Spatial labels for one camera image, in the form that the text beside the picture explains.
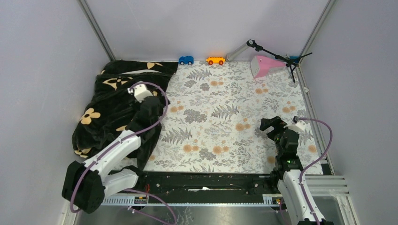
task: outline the cable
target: cable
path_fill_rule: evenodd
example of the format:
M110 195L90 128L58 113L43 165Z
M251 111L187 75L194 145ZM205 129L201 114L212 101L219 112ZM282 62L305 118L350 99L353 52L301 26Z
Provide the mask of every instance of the cable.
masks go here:
M149 215L149 214L147 214L147 213L144 213L144 212L141 212L141 211L138 211L138 210L133 210L133 213L134 213L134 212L137 212L137 213L139 213L139 214L142 214L142 215L144 215L144 216L150 217L150 218L152 218L152 219L154 219L154 220L157 220L157 221L159 221L159 222L161 222L161 223L164 223L164 224L167 224L167 225L176 225L176 224L177 224L177 216L175 215L175 213L173 212L173 210L171 209L171 207L170 207L165 201L163 201L161 198L159 198L158 196L152 195L152 194L150 194L150 193L145 193L145 192L142 192L142 191L137 191L137 190L134 190L134 189L125 189L125 191L130 191L130 192L134 192L134 193L149 195L149 196L151 196L151 197L153 197L153 198L159 200L159 202L163 203L163 204L167 207L167 209L170 210L170 212L171 212L171 214L173 215L173 218L174 218L174 223L170 224L170 223L165 222L165 221L163 221L163 220L161 220L161 219L159 219L159 218L157 218L157 217L154 217L154 216L152 216L152 215Z
M143 133L143 132L145 132L145 131L148 131L148 130L152 129L153 127L155 127L156 125L158 125L158 124L162 121L162 119L164 118L164 116L166 115L166 112L167 112L167 109L168 109L168 99L167 99L167 95L166 95L166 93L164 92L164 90L163 90L160 86L158 86L158 85L156 85L156 84L154 84L154 83L150 83L150 82L138 82L138 83L133 84L130 88L132 89L132 88L134 88L135 86L140 85L140 84L148 84L148 85L154 86L154 87L156 87L157 89L159 89L159 90L161 91L161 93L163 94L163 96L165 97L165 99L166 99L165 109L164 109L164 111L163 111L162 116L159 117L158 121L156 121L154 124L152 124L151 126L145 128L145 129L142 129L142 130L140 130L140 131L137 131L137 132L135 132L135 133L133 133L133 134L131 134L131 135L125 136L124 138L121 139L122 142L125 141L126 139L129 139L129 138L133 137L133 136L137 136L138 134L141 134L141 133ZM82 175L80 176L79 180L77 181L76 186L75 186L75 189L73 190L73 193L72 193L72 197L70 198L69 208L70 208L70 211L71 211L71 212L77 213L77 212L80 211L80 209L75 210L75 209L73 208L73 203L75 202L77 190L79 189L79 187L80 187L80 185L81 185L81 183L82 183L82 181L83 181L83 178L85 177L85 175L87 174L87 172L91 169L91 167L93 167L96 163L98 163L98 161L99 161L102 157L104 157L104 155L106 155L110 150L112 150L114 147L116 147L116 146L119 145L120 143L121 143L121 142L117 141L117 142L115 142L114 144L112 144L111 146L109 146L101 155L98 156L98 158L97 158L96 161L93 161L93 162L84 170L84 172L83 172Z
M310 121L319 122L319 123L325 125L325 126L329 129L329 132L330 132L330 140L329 140L329 143L328 143L328 145L327 145L325 151L322 153L322 155L321 155L317 160L315 160L315 161L313 161L312 163L310 163L309 165L307 165L307 166L303 169L303 171L301 171L301 173L300 173L300 178L299 178L301 190L303 191L304 198L306 199L306 202L307 202L307 204L308 204L308 206L309 206L309 208L310 208L310 210L311 210L311 212L312 212L312 215L313 215L314 218L315 218L316 224L317 224L317 225L321 225L321 223L319 222L319 218L317 217L317 215L316 215L316 213L315 213L315 210L314 210L314 208L313 208L312 205L311 205L311 202L310 202L310 200L309 200L309 198L308 198L308 195L307 195L307 193L306 193L306 190L305 190L305 188L304 188L304 184L303 184L302 182L303 182L304 172L305 172L308 168L310 168L311 166L313 166L315 163L319 162L319 161L326 155L326 153L328 153L329 148L330 148L330 144L332 143L332 140L333 140L333 132L332 132L332 128L331 128L327 123L323 122L322 120L317 120L317 119L312 119L312 118L300 118L300 117L297 118L297 119L298 119L298 120L310 120Z
M285 219L285 216L283 215L282 203L283 203L283 198L281 198L281 200L279 201L279 211L281 212L281 216L282 216L282 219L283 219L283 222L285 223L285 225L289 225Z

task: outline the pink box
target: pink box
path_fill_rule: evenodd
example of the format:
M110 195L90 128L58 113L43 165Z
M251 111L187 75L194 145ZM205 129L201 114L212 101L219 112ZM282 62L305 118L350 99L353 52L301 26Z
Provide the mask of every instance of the pink box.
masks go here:
M269 71L275 71L286 67L285 62L274 60L265 56L256 55L250 62L253 78L263 77Z

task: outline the blue toy car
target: blue toy car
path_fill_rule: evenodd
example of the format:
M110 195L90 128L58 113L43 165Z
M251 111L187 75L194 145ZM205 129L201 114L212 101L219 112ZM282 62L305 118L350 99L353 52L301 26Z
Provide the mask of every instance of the blue toy car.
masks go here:
M193 57L192 56L181 56L180 59L178 60L178 63L180 65L184 65L184 64L192 65Z

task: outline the floral tablecloth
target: floral tablecloth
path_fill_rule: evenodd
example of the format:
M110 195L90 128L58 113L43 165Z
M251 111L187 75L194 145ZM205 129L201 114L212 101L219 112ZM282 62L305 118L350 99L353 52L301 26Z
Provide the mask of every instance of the floral tablecloth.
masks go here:
M261 118L291 123L307 116L288 70L253 79L249 62L179 66L167 95L171 105L146 171L270 173L276 148L259 130ZM298 155L303 166L318 157L310 125L300 133ZM117 169L133 164L125 159ZM320 164L307 173L322 174Z

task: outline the black blanket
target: black blanket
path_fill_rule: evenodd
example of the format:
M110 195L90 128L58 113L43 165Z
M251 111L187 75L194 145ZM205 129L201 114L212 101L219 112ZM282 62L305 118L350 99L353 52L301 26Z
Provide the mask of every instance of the black blanket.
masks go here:
M140 103L127 92L127 89L139 81L144 81L155 83L166 90L171 76L177 71L177 65L177 62L123 60L108 63L102 74L97 75L94 96L72 135L74 152L83 158L90 158L110 144L128 126L140 107ZM126 74L148 69L154 72ZM151 86L148 86L148 89L165 104L165 98L160 91ZM140 170L144 169L152 154L161 132L161 125L154 127L154 130L155 135L150 141L128 155L130 158L137 158Z

